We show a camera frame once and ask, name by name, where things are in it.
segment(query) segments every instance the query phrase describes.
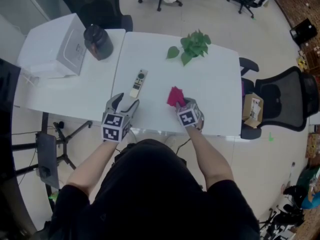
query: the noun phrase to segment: white floor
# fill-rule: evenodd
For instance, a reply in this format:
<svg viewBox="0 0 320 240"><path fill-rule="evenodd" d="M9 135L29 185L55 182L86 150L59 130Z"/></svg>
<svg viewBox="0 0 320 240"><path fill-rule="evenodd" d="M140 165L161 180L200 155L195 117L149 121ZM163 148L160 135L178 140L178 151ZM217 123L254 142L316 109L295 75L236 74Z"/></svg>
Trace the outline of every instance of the white floor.
<svg viewBox="0 0 320 240"><path fill-rule="evenodd" d="M120 7L123 14L132 16L135 32L184 37L200 29L210 36L214 44L233 49L242 57L258 63L260 72L248 72L245 76L251 80L268 78L296 65L298 47L292 41L290 27L274 1L270 1L267 8L253 9L255 19L251 19L246 10L238 14L239 5L226 0L181 1L182 7L164 3L161 12L156 10L157 0L145 0L141 4L138 0L120 0ZM52 125L53 121L59 120L65 122L66 134L84 122L81 119L50 115L49 124ZM261 138L257 140L247 141L233 136L213 136L208 139L231 165L236 183L259 218L279 198L281 185L288 181L292 162L295 162L295 167L291 179L296 182L306 164L307 134L307 129L294 132L276 126L265 126ZM138 141L151 138L164 142L167 137L154 133L137 133ZM178 145L186 140L186 136L177 136L172 149L176 151ZM91 129L84 129L70 141L68 155L77 166L101 142L100 127L95 123ZM187 160L187 166L195 179L204 185L192 144L188 143L182 147L179 156ZM105 173L110 168L112 160L107 165ZM71 172L67 165L60 164L61 185L66 182ZM91 195L91 200L94 200L95 193Z"/></svg>

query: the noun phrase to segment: white remote control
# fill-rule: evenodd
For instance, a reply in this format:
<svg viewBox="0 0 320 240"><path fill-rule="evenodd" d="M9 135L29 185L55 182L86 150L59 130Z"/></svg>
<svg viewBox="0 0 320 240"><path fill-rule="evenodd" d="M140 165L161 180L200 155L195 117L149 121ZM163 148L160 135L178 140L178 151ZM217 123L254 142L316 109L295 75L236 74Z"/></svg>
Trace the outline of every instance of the white remote control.
<svg viewBox="0 0 320 240"><path fill-rule="evenodd" d="M142 87L142 84L144 83L146 76L147 76L148 71L141 69L138 73L138 75L136 76L135 80L134 80L134 84L132 87L132 90L130 91L130 96L133 98L138 97L139 91Z"/></svg>

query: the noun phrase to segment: potted plant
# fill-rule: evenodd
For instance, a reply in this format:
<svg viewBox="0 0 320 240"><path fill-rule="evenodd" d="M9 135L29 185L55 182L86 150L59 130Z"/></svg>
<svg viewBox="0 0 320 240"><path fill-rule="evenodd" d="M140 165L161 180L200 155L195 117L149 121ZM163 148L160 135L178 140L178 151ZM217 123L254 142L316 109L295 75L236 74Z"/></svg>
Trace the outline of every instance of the potted plant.
<svg viewBox="0 0 320 240"><path fill-rule="evenodd" d="M208 54L208 45L211 44L210 37L207 34L203 34L200 29L193 32L187 37L181 38L180 40L184 52L181 54L181 61L183 66L191 61L192 58L196 58L199 55L205 56ZM167 59L173 59L179 55L180 51L178 47L171 46L168 50Z"/></svg>

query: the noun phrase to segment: white appliance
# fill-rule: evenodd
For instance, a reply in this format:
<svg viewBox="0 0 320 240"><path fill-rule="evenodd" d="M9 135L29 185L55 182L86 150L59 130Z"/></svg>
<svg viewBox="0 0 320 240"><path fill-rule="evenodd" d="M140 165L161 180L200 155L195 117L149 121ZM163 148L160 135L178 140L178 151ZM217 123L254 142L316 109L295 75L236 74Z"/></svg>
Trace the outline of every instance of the white appliance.
<svg viewBox="0 0 320 240"><path fill-rule="evenodd" d="M30 30L17 65L39 78L80 75L86 46L85 26L74 13Z"/></svg>

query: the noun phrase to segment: white desk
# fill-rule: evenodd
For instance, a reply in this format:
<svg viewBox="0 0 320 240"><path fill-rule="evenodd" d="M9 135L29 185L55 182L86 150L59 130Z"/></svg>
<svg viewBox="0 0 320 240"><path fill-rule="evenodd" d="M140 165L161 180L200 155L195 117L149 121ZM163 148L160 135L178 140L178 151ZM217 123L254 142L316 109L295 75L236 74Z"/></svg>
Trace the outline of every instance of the white desk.
<svg viewBox="0 0 320 240"><path fill-rule="evenodd" d="M80 76L41 80L38 87L20 76L14 105L62 116L101 121L111 97L119 55L125 37L124 29L107 30L113 53L98 61L87 50Z"/></svg>
<svg viewBox="0 0 320 240"><path fill-rule="evenodd" d="M242 85L238 53L211 44L205 58L193 58L183 67L180 57L166 59L169 47L181 47L180 39L126 33L112 95L129 95L139 70L145 69L148 74L138 96L134 128L184 134L175 109L167 104L171 87L177 86L185 97L196 99L205 116L205 135L240 135Z"/></svg>

